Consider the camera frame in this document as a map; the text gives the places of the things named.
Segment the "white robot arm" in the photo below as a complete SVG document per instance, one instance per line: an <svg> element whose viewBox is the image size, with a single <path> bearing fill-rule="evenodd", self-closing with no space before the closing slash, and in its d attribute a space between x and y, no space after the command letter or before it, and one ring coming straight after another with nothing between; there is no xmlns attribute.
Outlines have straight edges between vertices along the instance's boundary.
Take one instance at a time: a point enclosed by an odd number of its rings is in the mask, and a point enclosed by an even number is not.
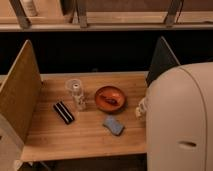
<svg viewBox="0 0 213 171"><path fill-rule="evenodd" d="M213 171L213 62L164 72L136 111L145 121L148 171Z"/></svg>

